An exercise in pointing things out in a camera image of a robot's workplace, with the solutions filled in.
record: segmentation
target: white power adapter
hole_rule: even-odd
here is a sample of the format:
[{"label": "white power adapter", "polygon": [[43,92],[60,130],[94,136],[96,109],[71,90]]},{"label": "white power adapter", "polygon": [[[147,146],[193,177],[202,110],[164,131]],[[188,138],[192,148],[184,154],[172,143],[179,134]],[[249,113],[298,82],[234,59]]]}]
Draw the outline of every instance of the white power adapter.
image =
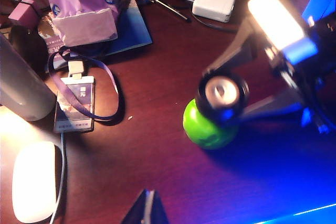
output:
[{"label": "white power adapter", "polygon": [[194,0],[193,14],[220,22],[228,22],[235,0]]}]

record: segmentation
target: green stress ball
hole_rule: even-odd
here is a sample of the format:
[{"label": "green stress ball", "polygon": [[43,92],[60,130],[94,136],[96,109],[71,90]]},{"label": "green stress ball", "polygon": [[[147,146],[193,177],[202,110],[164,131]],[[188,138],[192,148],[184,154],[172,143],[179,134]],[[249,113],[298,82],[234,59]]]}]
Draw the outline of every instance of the green stress ball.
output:
[{"label": "green stress ball", "polygon": [[221,128],[204,117],[198,111],[195,99],[184,110],[183,128],[191,141],[207,150],[224,147],[238,132],[238,126]]}]

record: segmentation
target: pink box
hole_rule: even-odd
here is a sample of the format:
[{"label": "pink box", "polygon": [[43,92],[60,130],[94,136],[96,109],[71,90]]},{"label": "pink box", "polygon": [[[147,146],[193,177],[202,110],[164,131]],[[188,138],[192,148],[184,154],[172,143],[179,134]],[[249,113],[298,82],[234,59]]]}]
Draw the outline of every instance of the pink box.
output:
[{"label": "pink box", "polygon": [[13,24],[28,29],[35,29],[40,20],[40,13],[33,0],[22,0],[8,17]]}]

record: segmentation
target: desk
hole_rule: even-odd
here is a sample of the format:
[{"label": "desk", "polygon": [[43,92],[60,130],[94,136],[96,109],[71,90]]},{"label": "desk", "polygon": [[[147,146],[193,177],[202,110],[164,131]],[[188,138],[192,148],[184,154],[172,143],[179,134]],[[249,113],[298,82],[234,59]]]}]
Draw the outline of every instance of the desk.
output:
[{"label": "desk", "polygon": [[[238,26],[246,1],[237,0],[228,26]],[[298,121],[264,121],[242,125],[223,150],[193,144],[183,131],[184,108],[203,69],[234,35],[188,24],[159,5],[141,6],[141,12],[153,44],[107,60],[123,89],[123,120],[66,134],[67,193],[56,223],[120,223],[143,188],[159,192],[172,224],[254,223],[336,202],[332,134],[302,129]],[[251,103],[285,86],[270,74],[261,50],[236,71],[249,83]],[[113,111],[108,77],[97,68],[89,74],[97,81],[96,112]],[[50,79],[46,83],[56,92]],[[52,132],[52,114],[27,123],[1,107],[0,121],[1,223],[12,224],[18,223],[11,197],[16,155],[34,141],[59,146],[59,135]]]}]

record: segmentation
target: computer mouse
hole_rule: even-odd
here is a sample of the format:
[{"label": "computer mouse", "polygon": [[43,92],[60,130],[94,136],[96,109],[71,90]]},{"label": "computer mouse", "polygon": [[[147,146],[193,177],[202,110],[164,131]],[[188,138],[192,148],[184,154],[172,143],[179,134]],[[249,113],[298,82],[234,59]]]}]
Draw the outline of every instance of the computer mouse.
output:
[{"label": "computer mouse", "polygon": [[52,142],[33,143],[17,155],[12,202],[15,217],[20,222],[39,222],[56,210],[59,161],[60,150]]}]

